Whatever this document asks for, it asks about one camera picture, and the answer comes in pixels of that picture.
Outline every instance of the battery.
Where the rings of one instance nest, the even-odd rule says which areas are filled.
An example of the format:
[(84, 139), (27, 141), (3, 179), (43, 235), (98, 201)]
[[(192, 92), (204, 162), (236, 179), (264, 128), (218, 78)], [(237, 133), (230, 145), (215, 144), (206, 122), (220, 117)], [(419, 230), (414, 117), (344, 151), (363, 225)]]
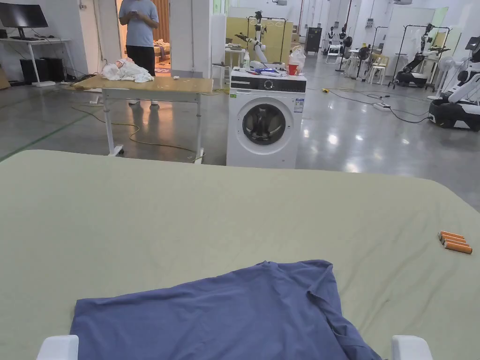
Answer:
[(442, 244), (445, 242), (445, 240), (451, 240), (451, 241), (460, 242), (460, 243), (464, 243), (464, 244), (467, 243), (467, 241), (465, 239), (456, 238), (456, 237), (449, 236), (449, 235), (442, 235), (441, 233), (438, 234), (438, 240), (440, 240), (440, 242)]
[(453, 236), (454, 238), (465, 239), (462, 235), (454, 234), (453, 232), (440, 231), (441, 235)]
[(444, 248), (448, 250), (453, 250), (453, 251), (458, 251), (458, 252), (464, 252), (465, 254), (471, 254), (472, 253), (472, 248), (468, 245), (462, 245), (458, 242), (455, 241), (450, 241), (450, 240), (445, 240), (444, 242)]

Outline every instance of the washing machine control panel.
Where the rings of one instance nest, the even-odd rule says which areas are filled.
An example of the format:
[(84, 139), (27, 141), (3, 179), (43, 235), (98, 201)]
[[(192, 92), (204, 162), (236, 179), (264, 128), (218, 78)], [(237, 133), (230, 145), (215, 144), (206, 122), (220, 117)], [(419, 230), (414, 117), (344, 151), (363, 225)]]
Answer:
[(230, 87), (235, 89), (304, 93), (307, 88), (307, 82), (303, 80), (285, 80), (282, 78), (265, 79), (264, 77), (232, 76)]

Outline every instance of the black pants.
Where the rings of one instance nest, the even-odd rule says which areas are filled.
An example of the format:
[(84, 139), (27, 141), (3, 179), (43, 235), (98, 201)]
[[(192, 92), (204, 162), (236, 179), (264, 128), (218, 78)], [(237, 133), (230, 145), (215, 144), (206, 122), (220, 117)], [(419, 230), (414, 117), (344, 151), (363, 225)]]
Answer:
[(155, 50), (153, 47), (127, 45), (127, 55), (135, 64), (155, 76)]

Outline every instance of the sticker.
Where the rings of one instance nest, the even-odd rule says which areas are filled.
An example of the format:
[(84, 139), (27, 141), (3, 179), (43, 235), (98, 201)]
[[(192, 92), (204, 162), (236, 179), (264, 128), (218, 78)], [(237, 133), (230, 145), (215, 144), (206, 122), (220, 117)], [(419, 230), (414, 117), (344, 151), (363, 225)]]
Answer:
[(295, 99), (295, 107), (293, 108), (293, 112), (303, 112), (303, 103), (305, 99)]

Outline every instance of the power strip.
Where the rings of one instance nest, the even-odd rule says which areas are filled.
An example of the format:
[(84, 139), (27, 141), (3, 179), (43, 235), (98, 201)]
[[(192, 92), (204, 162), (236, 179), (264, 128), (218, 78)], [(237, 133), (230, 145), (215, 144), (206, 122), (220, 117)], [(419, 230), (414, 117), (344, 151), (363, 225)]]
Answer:
[(373, 105), (375, 109), (379, 109), (381, 111), (391, 111), (392, 107), (386, 103), (375, 103)]

